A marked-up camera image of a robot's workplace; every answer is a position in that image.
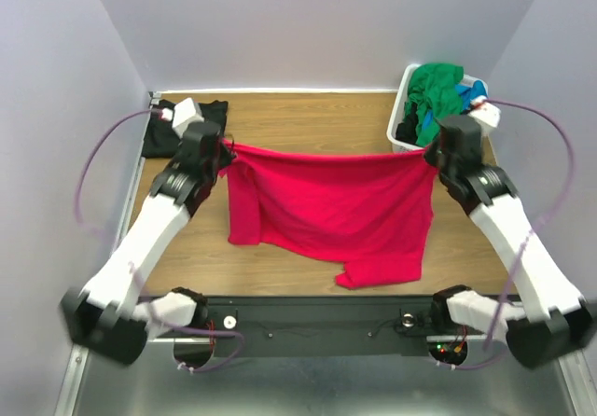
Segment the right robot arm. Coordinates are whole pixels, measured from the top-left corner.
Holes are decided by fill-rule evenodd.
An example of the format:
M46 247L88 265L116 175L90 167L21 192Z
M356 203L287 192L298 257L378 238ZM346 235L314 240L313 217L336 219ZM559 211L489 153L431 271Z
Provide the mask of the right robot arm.
M467 326L504 343L528 369L585 348L596 333L596 303L565 277L535 232L506 172L482 159L482 129L467 115L439 123L425 160L492 245L521 305L455 285L432 298L429 321L440 332Z

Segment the pink t shirt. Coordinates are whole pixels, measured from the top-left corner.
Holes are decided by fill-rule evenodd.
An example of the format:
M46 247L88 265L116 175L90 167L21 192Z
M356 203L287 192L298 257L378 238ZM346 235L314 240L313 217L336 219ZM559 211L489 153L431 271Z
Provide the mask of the pink t shirt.
M322 156L229 143L229 242L339 262L337 285L415 282L433 221L423 151Z

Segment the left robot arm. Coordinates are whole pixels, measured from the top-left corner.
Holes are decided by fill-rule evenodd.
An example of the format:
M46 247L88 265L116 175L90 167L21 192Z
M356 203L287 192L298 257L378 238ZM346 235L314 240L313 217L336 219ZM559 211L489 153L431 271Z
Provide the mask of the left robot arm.
M217 123L196 120L187 125L174 157L154 179L118 248L81 290L63 296L60 309L74 344L129 366L149 340L169 330L217 337L203 295L177 287L146 303L139 298L165 249L209 197L219 170L232 159Z

